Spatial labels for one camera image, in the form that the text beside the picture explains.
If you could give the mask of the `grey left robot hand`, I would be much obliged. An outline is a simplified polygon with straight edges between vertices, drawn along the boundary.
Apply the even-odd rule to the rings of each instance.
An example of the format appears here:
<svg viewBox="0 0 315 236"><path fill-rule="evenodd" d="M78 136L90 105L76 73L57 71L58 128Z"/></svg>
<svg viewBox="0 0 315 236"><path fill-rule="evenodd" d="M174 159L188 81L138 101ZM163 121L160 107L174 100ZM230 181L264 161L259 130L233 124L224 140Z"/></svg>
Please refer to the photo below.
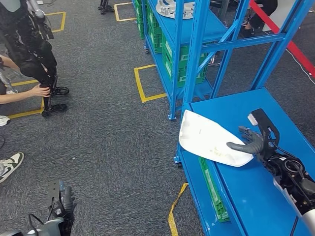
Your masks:
<svg viewBox="0 0 315 236"><path fill-rule="evenodd" d="M74 209L76 203L74 202L75 197L72 187L67 187L65 190L63 201L60 207L60 213L58 217L62 218L63 221L59 224L59 230L61 236L70 236L72 227L75 221Z"/></svg>

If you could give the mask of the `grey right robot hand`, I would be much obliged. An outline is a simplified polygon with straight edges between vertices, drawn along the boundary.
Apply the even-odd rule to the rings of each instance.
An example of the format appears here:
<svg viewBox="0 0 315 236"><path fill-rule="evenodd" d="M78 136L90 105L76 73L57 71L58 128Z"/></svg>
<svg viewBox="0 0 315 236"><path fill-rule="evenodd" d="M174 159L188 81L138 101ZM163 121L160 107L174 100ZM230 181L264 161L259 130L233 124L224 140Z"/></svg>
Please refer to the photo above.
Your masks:
<svg viewBox="0 0 315 236"><path fill-rule="evenodd" d="M263 150L264 140L261 134L245 126L239 126L239 131L242 134L242 137L246 141L246 144L227 142L227 145L229 148L248 154L260 154Z"/></svg>

